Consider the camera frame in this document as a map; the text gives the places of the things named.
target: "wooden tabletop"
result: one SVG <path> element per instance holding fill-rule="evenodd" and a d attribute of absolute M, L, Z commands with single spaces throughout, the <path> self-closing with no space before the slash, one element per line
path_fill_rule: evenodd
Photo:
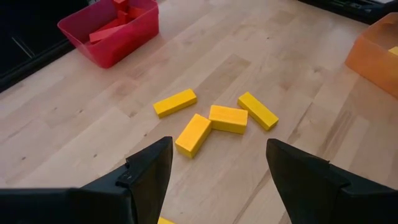
<path fill-rule="evenodd" d="M 212 131 L 174 152 L 162 216 L 175 223 L 288 223 L 265 152 L 278 138 L 398 189 L 398 101 L 344 66 L 367 25 L 294 0 L 159 1 L 160 34 L 104 70 L 74 50 L 0 94 L 0 186 L 82 186 L 250 91 L 279 117 Z M 192 88 L 159 119 L 152 104 Z"/>

